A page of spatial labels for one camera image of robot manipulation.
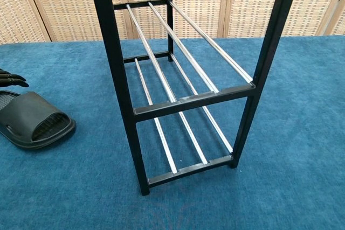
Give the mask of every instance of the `silver bar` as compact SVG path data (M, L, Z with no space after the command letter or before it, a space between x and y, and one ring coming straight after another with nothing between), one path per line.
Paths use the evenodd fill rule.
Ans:
M215 92L219 93L219 90L217 87L213 84L211 79L207 76L205 71L200 67L199 63L194 59L194 57L190 54L190 52L186 49L186 47L183 45L181 40L177 37L177 35L174 33L174 31L170 28L170 26L164 21L163 17L160 15L160 13L157 11L157 9L150 3L149 6L151 7L152 11L155 13L157 18L160 20L161 24L164 26L164 28L168 31L168 34L172 37L176 45L180 48L180 50L183 52L183 54L186 56L188 61L192 64L196 72L200 75L202 80L205 82L205 84L208 86L208 88Z
M136 64L136 68L138 69L138 72L139 72L139 77L140 77L142 86L144 88L147 101L148 101L149 105L152 105L153 103L152 103L152 99L151 99L151 96L150 96L150 93L149 93L149 89L146 86L145 79L144 79L144 76L143 76L143 74L141 72L141 69L140 69L140 66L139 66L139 63L138 63L137 59L135 59L135 64ZM171 171L172 171L172 173L177 173L177 169L176 169L173 157L171 156L167 140L166 140L166 138L164 136L164 132L163 132L161 123L160 123L158 118L154 118L154 121L155 121L157 130L158 130L158 133L160 135L160 138L161 138L161 141L162 141L162 144L163 144L163 148L164 148L164 151L165 151L165 155L167 156L167 159L168 159Z
M165 76L164 76L164 74L163 74L163 72L162 72L162 70L161 70L161 68L160 68L160 66L158 64L158 61L157 61L155 55L153 54L153 51L151 50L150 45L148 44L148 42L147 42L147 40L146 40L146 38L144 36L144 33L142 32L142 30L140 28L139 23L137 22L137 20L136 20L136 18L134 16L130 6L127 4L126 7L128 9L129 15L131 16L131 18L133 20L134 25L135 25L135 27L136 27L136 29L138 31L138 34L139 34L139 36L141 38L141 41L142 41L142 43L144 45L144 48L145 48L147 54L149 55L150 60L152 61L152 64L153 64L153 66L155 68L155 71L157 72L157 75L158 75L158 77L160 78L160 80L161 80L161 82L163 84L164 90L167 93L170 102L176 102L176 98L174 96L174 93L171 90L171 88L169 86L169 83L168 83L167 79L165 78ZM191 138L191 140L193 142L193 145L194 145L196 151L199 154L199 157L200 157L201 161L204 164L207 164L208 162L207 162L207 160L206 160L206 158L205 158L205 156L204 156L204 154L203 154L203 152L202 152L202 150L201 150L201 148L200 148L200 146L199 146L199 144L198 144L198 142L197 142L197 140L196 140L196 138L194 136L194 133L191 130L191 128L189 126L189 123L186 120L183 112L179 112L178 114L181 117L181 120L183 121L183 124L184 124L184 126L185 126L185 128L186 128L186 130L187 130L187 132L188 132L188 134L189 134L189 136L190 136L190 138Z
M169 4L175 8L177 12L230 64L230 66L240 74L247 83L251 83L253 79L239 64L236 63L210 36L208 36L192 19L190 19L173 1Z
M178 70L180 71L180 73L182 74L183 78L185 79L185 81L187 82L187 84L190 86L190 89L192 90L192 92L197 95L198 92L195 90L194 86L192 85L191 81L189 80L189 78L187 77L186 73L184 72L183 68L181 67L181 65L178 63L177 59L175 58L175 56L173 54L171 54L171 58L173 59L173 61L175 62ZM202 107L204 112L206 113L207 117L209 118L209 120L211 121L213 127L215 128L215 130L217 131L218 135L220 136L220 138L222 139L224 145L226 146L227 150L229 151L229 153L232 153L232 146L230 145L230 143L227 141L226 137L224 136L222 130L220 129L220 127L218 126L217 122L215 121L215 119L213 118L213 116L211 115L210 111L207 109L206 106Z

